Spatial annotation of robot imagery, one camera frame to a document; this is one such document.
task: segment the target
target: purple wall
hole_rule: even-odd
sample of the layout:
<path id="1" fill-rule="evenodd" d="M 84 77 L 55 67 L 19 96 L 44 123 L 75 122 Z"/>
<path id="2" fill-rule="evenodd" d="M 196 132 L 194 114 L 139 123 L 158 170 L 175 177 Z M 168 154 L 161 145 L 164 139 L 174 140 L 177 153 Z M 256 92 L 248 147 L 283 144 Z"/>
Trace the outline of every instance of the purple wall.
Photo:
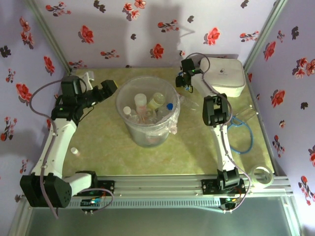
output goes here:
<path id="1" fill-rule="evenodd" d="M 314 0 L 288 1 L 249 74 L 308 235 L 315 235 L 314 9 Z"/>
<path id="2" fill-rule="evenodd" d="M 22 194 L 21 176 L 32 170 L 48 134 L 46 119 L 28 101 L 39 87 L 61 79 L 64 69 L 24 1 L 1 1 L 0 21 L 0 235 L 6 236 Z M 50 114 L 59 87 L 40 92 L 33 107 Z"/>

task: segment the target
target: marble tabletop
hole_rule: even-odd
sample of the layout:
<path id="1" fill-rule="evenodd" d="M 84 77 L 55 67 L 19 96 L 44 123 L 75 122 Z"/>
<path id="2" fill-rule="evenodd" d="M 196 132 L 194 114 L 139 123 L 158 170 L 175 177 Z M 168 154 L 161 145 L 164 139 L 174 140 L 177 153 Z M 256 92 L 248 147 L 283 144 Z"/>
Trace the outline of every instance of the marble tabletop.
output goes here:
<path id="1" fill-rule="evenodd" d="M 175 86 L 177 70 L 174 68 L 112 68 L 79 69 L 76 75 L 86 71 L 94 72 L 93 86 L 106 79 L 114 80 L 117 86 L 137 76 L 156 76 Z M 169 134 L 167 140 L 154 148 L 143 148 L 135 144 L 116 111 L 116 93 L 97 104 L 78 125 L 64 160 L 63 176 L 71 176 L 76 171 L 96 171 L 98 176 L 116 175 L 187 175 L 217 174 L 217 154 L 209 127 L 202 120 L 201 95 L 189 93 L 183 88 L 176 90 L 199 105 L 196 110 L 181 106 L 177 134 Z M 254 145 L 247 154 L 232 152 L 235 162 L 246 172 L 261 164 L 273 170 L 271 158 L 262 131 L 253 109 L 249 89 L 246 86 L 237 98 L 228 98 L 233 113 L 241 120 L 248 120 L 254 135 Z M 246 150 L 250 145 L 250 134 L 246 127 L 232 127 L 228 133 L 230 144 L 238 150 Z M 75 147 L 80 155 L 70 152 Z"/>

